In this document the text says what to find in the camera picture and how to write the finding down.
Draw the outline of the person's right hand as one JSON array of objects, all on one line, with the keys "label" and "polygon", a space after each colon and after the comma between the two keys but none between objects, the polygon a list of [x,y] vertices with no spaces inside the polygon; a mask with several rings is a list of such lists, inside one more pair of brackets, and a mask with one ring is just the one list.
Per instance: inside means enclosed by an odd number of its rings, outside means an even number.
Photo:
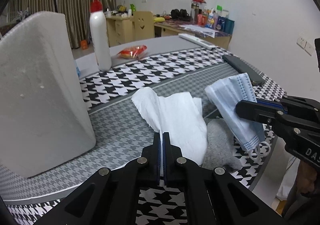
[{"label": "person's right hand", "polygon": [[304,161],[300,161],[296,176],[297,192],[306,194],[314,192],[317,171]]}]

